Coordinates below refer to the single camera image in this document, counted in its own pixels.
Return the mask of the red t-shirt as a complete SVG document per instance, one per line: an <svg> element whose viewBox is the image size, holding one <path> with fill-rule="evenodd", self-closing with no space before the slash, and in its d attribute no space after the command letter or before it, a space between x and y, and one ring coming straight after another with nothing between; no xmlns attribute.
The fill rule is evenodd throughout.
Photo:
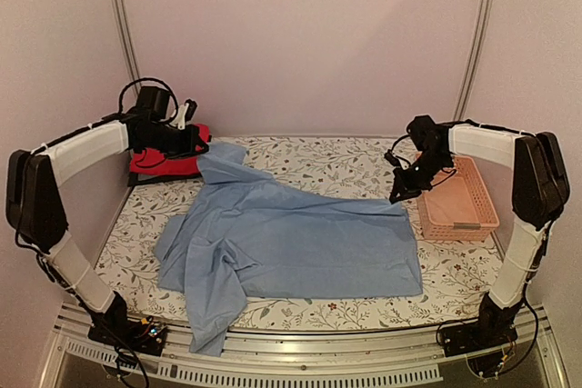
<svg viewBox="0 0 582 388"><path fill-rule="evenodd" d="M178 174L200 173L196 156L170 158L167 154L147 147L142 152L134 153L129 165L129 173L140 174Z"/></svg>

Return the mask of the light blue shirt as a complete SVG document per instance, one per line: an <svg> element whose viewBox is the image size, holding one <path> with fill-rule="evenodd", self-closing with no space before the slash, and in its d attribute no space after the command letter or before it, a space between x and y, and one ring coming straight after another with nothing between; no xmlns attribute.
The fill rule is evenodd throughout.
<svg viewBox="0 0 582 388"><path fill-rule="evenodd" d="M193 353L219 356L251 297L422 293L416 238L400 205L304 192L245 158L243 146L229 143L202 154L201 190L156 244L158 284L185 296Z"/></svg>

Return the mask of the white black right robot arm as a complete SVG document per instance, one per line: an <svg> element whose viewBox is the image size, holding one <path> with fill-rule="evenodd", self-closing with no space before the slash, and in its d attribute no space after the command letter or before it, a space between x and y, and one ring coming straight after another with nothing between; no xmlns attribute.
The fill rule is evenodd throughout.
<svg viewBox="0 0 582 388"><path fill-rule="evenodd" d="M409 161L397 156L393 147L387 149L385 158L394 175L392 203L435 188L437 174L450 168L457 156L475 158L503 174L499 183L491 174L486 179L502 208L508 240L497 278L483 296L477 322L470 329L474 345L488 348L504 335L524 304L527 285L537 274L552 227L570 197L557 135L470 119L438 123L425 114L408 124L404 137L418 156Z"/></svg>

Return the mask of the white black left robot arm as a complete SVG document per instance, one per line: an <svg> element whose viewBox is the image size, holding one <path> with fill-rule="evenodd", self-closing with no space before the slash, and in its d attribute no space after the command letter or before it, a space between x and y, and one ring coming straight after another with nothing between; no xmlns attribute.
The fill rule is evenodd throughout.
<svg viewBox="0 0 582 388"><path fill-rule="evenodd" d="M116 346L135 339L123 297L95 271L95 263L73 237L81 215L76 205L97 208L88 195L97 190L90 176L104 162L129 165L131 176L185 179L195 161L209 150L208 127L193 121L197 103L179 103L172 88L154 77L136 79L135 102L33 150L9 157L5 194L6 220L18 247L35 254L50 281L59 284L90 314L101 333Z"/></svg>

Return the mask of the pink perforated plastic basket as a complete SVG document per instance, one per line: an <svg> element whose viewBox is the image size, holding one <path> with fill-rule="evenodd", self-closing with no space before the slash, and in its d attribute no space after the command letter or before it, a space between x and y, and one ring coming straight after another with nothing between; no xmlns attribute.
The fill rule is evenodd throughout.
<svg viewBox="0 0 582 388"><path fill-rule="evenodd" d="M426 240L483 241L499 227L497 211L474 160L454 157L454 167L439 172L433 188L417 199Z"/></svg>

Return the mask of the floral patterned tablecloth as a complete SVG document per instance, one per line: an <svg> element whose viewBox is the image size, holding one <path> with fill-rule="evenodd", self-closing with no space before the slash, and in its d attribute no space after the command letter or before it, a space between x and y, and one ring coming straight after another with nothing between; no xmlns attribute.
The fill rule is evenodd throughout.
<svg viewBox="0 0 582 388"><path fill-rule="evenodd" d="M385 198L392 171L389 138L240 137L246 163L295 188L343 198ZM184 214L200 180L134 188L96 262L99 276L125 299L131 313L170 321L186 319L182 294L157 285L154 249L169 218ZM323 332L375 330L437 324L475 317L501 265L492 239L427 240L417 254L423 292L415 297L313 300L251 299L237 329Z"/></svg>

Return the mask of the aluminium front rail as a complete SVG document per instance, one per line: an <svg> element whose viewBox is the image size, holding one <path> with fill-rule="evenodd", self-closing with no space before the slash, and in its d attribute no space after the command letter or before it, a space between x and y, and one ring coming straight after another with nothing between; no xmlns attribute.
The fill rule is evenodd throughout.
<svg viewBox="0 0 582 388"><path fill-rule="evenodd" d="M435 325L350 333L234 329L218 358L188 350L190 330L169 325L158 356L142 356L152 387L571 387L542 307L521 311L509 373L487 378L471 364L492 349L447 356Z"/></svg>

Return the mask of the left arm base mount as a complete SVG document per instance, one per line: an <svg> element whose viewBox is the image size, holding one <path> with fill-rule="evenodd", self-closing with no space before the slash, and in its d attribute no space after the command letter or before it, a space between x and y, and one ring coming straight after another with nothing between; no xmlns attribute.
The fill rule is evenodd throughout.
<svg viewBox="0 0 582 388"><path fill-rule="evenodd" d="M104 314L91 314L92 327L88 338L94 342L123 347L127 351L159 357L166 344L167 331L163 323L157 323L151 316L145 319L108 320Z"/></svg>

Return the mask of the aluminium frame post left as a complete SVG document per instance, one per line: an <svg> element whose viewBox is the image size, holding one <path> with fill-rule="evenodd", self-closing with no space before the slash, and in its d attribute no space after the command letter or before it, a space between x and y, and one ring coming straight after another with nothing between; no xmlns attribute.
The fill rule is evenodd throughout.
<svg viewBox="0 0 582 388"><path fill-rule="evenodd" d="M140 77L140 73L129 27L125 0L111 0L111 6L113 8L126 70L128 72L129 78L131 80L136 80Z"/></svg>

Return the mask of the aluminium frame post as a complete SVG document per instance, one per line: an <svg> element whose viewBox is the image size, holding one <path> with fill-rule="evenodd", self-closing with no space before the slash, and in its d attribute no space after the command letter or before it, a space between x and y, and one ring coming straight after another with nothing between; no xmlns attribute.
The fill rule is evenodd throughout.
<svg viewBox="0 0 582 388"><path fill-rule="evenodd" d="M111 0L111 6L113 8L126 70L128 72L129 78L131 80L136 80L140 77L140 73L129 27L125 0Z"/></svg>
<svg viewBox="0 0 582 388"><path fill-rule="evenodd" d="M457 98L457 104L453 114L453 117L456 121L462 120L467 113L467 107L477 77L478 65L487 36L488 22L493 3L494 0L479 0L478 2L477 20L472 37L472 43L470 46L459 95Z"/></svg>

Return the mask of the aluminium frame post right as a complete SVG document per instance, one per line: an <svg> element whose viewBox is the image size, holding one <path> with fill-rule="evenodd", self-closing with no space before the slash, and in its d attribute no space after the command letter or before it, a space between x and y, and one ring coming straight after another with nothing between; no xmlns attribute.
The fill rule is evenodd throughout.
<svg viewBox="0 0 582 388"><path fill-rule="evenodd" d="M459 95L457 98L457 104L453 114L453 117L456 121L462 120L467 113L467 107L477 77L478 65L487 36L488 22L493 3L494 0L479 0L478 2L477 20L472 37L472 43L470 46Z"/></svg>

